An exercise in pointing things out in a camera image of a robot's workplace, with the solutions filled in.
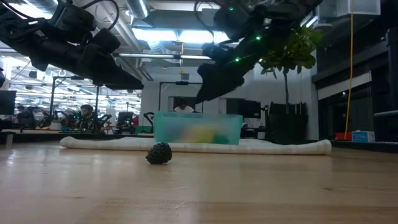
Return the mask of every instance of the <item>potted plant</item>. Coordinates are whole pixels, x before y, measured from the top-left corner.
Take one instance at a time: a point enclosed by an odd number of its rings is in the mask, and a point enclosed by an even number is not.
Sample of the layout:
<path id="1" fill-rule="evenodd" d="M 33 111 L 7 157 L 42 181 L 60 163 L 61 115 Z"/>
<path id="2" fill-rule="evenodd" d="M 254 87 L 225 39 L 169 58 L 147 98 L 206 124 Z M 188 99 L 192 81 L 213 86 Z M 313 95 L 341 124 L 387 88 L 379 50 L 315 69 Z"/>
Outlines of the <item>potted plant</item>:
<path id="1" fill-rule="evenodd" d="M 317 49 L 321 38 L 322 35 L 317 30 L 305 26 L 297 27 L 285 41 L 282 50 L 267 52 L 259 62 L 263 67 L 261 74 L 272 73 L 277 78 L 278 70 L 284 75 L 286 113 L 270 116 L 274 139 L 278 144 L 299 143 L 305 137 L 308 116 L 292 114 L 289 110 L 287 74 L 289 70 L 296 70 L 297 74 L 301 74 L 303 67 L 311 69 L 315 66 L 316 58 L 311 53 Z"/>

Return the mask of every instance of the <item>black textured ball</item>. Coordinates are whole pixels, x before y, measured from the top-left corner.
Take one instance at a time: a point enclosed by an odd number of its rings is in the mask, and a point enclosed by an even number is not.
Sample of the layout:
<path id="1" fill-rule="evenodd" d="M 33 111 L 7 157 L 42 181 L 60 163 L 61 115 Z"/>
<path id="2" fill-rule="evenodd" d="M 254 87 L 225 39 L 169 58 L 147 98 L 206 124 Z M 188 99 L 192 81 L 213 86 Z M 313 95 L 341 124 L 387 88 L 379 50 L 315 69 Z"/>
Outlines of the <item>black textured ball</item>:
<path id="1" fill-rule="evenodd" d="M 172 149 L 167 143 L 158 143 L 154 145 L 146 156 L 150 164 L 165 164 L 173 157 Z"/>

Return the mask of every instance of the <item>robot workstation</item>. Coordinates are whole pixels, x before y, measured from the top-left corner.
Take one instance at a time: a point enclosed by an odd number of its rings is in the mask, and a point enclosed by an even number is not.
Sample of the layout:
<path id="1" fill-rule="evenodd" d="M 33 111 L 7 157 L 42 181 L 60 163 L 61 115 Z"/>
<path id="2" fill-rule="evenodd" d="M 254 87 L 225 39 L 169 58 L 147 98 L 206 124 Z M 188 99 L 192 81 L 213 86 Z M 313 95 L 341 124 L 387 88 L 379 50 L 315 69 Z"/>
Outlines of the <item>robot workstation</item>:
<path id="1" fill-rule="evenodd" d="M 1 223 L 396 221 L 288 87 L 322 2 L 0 0 Z"/>

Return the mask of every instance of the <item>black plant pot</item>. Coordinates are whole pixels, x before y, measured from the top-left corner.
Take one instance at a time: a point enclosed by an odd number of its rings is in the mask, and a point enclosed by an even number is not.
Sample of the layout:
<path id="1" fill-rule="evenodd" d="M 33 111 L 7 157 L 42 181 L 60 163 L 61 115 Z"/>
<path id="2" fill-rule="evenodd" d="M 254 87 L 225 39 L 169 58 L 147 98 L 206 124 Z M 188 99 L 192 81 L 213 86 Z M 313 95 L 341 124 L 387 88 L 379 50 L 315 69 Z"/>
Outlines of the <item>black plant pot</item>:
<path id="1" fill-rule="evenodd" d="M 308 123 L 308 115 L 273 114 L 269 116 L 276 144 L 302 144 Z"/>

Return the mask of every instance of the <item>blue plastic container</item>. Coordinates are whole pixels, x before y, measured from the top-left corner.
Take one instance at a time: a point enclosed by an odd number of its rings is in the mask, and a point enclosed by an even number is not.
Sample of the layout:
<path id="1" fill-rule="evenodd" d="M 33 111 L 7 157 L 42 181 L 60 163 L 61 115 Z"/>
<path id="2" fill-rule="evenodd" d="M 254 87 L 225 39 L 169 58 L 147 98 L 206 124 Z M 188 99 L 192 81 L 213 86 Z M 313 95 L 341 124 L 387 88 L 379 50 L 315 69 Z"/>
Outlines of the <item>blue plastic container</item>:
<path id="1" fill-rule="evenodd" d="M 242 123 L 241 115 L 156 112 L 155 140 L 239 144 Z"/>

